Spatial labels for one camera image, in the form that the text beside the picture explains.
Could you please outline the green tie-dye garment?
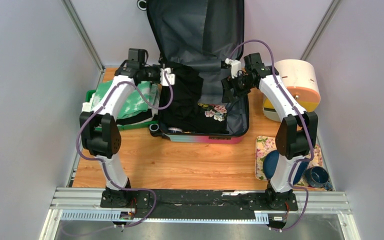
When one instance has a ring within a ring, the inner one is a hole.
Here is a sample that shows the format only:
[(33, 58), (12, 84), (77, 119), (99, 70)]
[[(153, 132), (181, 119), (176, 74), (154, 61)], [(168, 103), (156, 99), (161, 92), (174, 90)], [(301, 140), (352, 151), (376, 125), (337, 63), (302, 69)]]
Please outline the green tie-dye garment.
[[(89, 100), (92, 108), (95, 107), (102, 100), (106, 92), (110, 90), (112, 82), (113, 81), (111, 80), (98, 85), (95, 93), (91, 97), (91, 100)], [(143, 81), (137, 87), (145, 96), (147, 101), (152, 103), (153, 106), (158, 104), (159, 87), (157, 84)], [(133, 118), (141, 113), (147, 112), (148, 110), (151, 110), (151, 114), (155, 113), (155, 110), (143, 100), (138, 91), (134, 90), (121, 107), (117, 119), (124, 120)]]

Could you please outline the black t-shirt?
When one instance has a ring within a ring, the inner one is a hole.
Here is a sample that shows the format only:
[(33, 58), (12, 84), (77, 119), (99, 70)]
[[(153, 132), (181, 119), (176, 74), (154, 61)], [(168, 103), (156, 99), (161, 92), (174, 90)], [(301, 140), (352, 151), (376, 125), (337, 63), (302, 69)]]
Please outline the black t-shirt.
[(142, 122), (149, 122), (151, 121), (156, 114), (151, 110), (148, 109), (147, 111), (142, 111), (134, 116), (130, 116), (128, 118), (123, 119), (117, 119), (116, 123), (117, 125), (125, 126), (125, 125), (136, 125), (140, 124)]

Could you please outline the black clothing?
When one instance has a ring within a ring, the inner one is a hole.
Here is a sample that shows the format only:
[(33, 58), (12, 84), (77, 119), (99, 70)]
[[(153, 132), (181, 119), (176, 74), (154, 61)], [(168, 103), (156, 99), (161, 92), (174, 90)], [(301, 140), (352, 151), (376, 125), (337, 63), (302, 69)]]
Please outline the black clothing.
[(172, 85), (172, 102), (168, 108), (159, 111), (159, 120), (169, 128), (196, 132), (196, 120), (200, 114), (198, 100), (202, 95), (204, 80), (199, 71), (188, 65), (168, 61), (165, 66), (172, 69), (175, 84)]

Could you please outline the green plastic tray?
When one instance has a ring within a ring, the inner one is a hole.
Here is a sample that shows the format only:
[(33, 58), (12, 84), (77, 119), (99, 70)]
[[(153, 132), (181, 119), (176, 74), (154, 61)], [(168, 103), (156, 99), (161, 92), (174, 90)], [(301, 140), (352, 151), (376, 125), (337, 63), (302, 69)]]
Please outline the green plastic tray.
[[(89, 90), (86, 92), (85, 102), (88, 100), (88, 94), (95, 93), (96, 90)], [(155, 115), (154, 118), (151, 121), (147, 122), (141, 122), (139, 124), (134, 125), (117, 125), (119, 131), (125, 131), (125, 130), (133, 130), (133, 129), (141, 129), (141, 128), (148, 128), (151, 124), (157, 124), (158, 123), (158, 116)]]

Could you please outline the white cloth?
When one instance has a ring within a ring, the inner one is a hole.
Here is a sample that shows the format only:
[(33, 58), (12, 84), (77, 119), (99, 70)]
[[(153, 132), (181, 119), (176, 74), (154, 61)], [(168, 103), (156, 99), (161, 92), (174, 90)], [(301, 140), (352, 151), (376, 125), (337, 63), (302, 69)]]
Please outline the white cloth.
[(87, 96), (88, 96), (88, 100), (82, 103), (82, 109), (81, 109), (82, 112), (92, 112), (95, 107), (95, 103), (94, 103), (95, 93), (93, 92), (91, 94), (88, 94)]

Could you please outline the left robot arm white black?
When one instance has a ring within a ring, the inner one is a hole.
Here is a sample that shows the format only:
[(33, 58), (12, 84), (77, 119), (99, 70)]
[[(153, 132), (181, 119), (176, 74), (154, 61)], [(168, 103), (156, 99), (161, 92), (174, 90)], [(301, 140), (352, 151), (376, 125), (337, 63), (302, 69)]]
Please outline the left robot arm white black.
[(78, 141), (91, 155), (88, 160), (99, 162), (106, 181), (103, 199), (112, 200), (118, 206), (128, 207), (133, 201), (133, 189), (125, 174), (118, 152), (122, 138), (117, 118), (123, 104), (142, 81), (160, 80), (160, 68), (147, 66), (148, 52), (130, 48), (128, 58), (117, 69), (112, 83), (98, 102), (79, 117)]

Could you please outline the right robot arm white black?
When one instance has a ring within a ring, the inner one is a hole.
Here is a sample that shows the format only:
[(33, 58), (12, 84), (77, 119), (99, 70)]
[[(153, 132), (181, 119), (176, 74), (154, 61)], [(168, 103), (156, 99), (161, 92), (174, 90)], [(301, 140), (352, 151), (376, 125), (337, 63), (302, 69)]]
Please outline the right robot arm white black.
[(222, 102), (235, 103), (257, 88), (277, 113), (280, 120), (275, 137), (278, 158), (263, 198), (269, 209), (277, 210), (293, 199), (297, 168), (308, 161), (307, 155), (314, 155), (318, 128), (317, 114), (301, 106), (296, 91), (287, 88), (285, 83), (292, 83), (302, 96), (303, 87), (316, 86), (315, 71), (309, 62), (299, 59), (280, 60), (266, 66), (259, 53), (247, 55), (244, 61), (245, 67), (236, 59), (222, 61), (222, 67), (230, 70), (230, 75), (221, 81)]

